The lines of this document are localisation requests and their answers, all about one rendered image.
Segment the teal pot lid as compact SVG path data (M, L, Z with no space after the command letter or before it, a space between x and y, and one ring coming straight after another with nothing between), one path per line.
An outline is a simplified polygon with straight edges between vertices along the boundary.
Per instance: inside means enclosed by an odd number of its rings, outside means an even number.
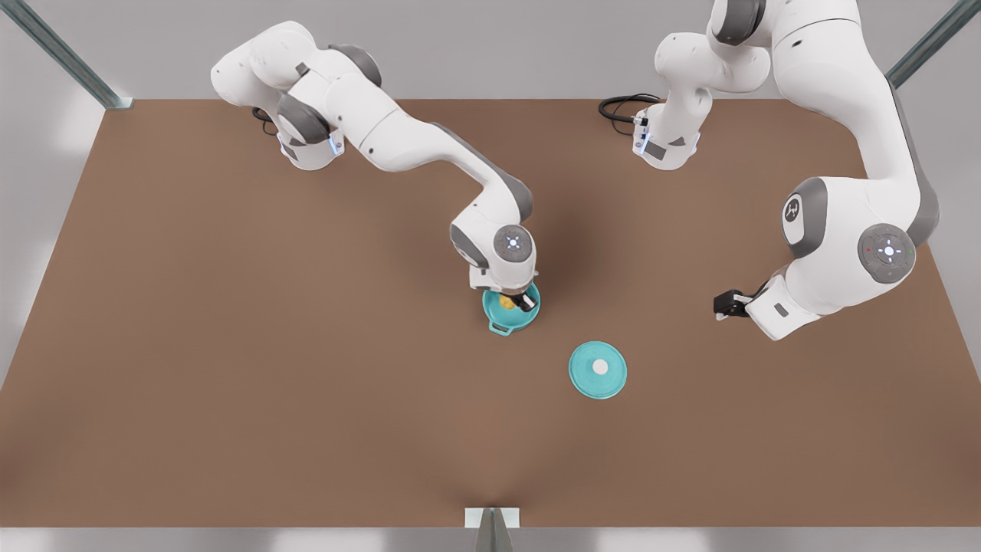
M622 353L602 341L581 343L568 362L569 377L575 388L591 399L608 399L626 384L628 370Z

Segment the teal pot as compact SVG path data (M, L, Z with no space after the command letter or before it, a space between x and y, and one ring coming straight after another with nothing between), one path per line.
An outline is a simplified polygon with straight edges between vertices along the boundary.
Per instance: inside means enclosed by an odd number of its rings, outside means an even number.
M519 305L508 310L500 302L501 294L490 290L481 293L481 305L488 319L488 330L504 337L522 330L532 323L540 312L540 291L535 283L526 290L526 296L536 305L532 310L521 310Z

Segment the silver frame post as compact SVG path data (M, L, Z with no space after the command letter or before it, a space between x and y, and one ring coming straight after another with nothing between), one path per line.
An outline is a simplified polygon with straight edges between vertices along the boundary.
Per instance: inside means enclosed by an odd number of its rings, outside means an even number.
M509 530L520 528L520 510L466 508L464 527L477 530L475 552L514 552Z
M981 12L981 0L956 0L885 74L894 88L907 83L961 28Z
M3 11L32 41L61 66L105 110L133 108L132 97L120 97L25 0L0 0Z

